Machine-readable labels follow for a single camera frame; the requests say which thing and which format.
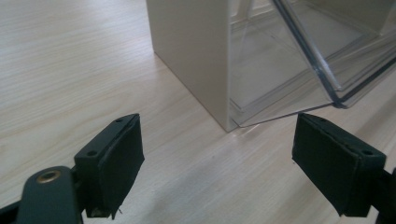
light wood surface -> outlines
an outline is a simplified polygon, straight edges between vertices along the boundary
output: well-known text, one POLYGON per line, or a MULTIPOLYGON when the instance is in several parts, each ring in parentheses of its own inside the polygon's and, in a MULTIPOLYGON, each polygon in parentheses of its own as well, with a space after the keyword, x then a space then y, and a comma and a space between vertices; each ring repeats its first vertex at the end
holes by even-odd
MULTIPOLYGON (((396 166, 396 74, 348 110, 313 114, 396 166)), ((374 223, 338 217, 291 160, 296 117, 224 132, 151 48, 143 0, 0 1, 0 206, 33 173, 140 113, 146 161, 116 220, 86 223, 374 223)))

beige side panel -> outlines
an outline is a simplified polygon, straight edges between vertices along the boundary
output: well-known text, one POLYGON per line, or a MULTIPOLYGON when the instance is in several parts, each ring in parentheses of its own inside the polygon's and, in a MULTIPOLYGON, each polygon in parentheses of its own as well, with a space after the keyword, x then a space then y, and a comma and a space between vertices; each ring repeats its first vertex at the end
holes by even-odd
POLYGON ((306 0, 382 32, 396 0, 306 0))
POLYGON ((229 2, 147 0, 155 52, 226 130, 229 2))

transparent acrylic box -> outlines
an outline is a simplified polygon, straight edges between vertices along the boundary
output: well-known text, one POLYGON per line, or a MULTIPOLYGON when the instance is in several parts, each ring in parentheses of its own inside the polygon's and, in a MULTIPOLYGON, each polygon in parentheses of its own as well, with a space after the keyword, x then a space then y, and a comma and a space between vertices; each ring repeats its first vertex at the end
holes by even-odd
POLYGON ((356 103, 396 63, 396 0, 147 0, 153 48, 230 131, 356 103))

black plastic part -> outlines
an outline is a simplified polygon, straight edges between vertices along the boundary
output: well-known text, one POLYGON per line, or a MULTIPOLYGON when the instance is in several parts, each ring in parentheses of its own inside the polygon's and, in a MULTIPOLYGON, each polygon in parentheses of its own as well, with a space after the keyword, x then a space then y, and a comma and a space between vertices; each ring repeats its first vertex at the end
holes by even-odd
POLYGON ((0 209, 0 223, 1 224, 16 223, 19 208, 20 208, 20 202, 15 202, 0 209))
POLYGON ((69 168, 51 167, 29 177, 23 189, 16 223, 82 223, 69 168))
POLYGON ((87 217, 114 218, 144 159, 137 114, 114 120, 75 156, 87 217))
POLYGON ((386 156, 333 123, 300 114, 292 157, 339 215, 367 217, 386 156))

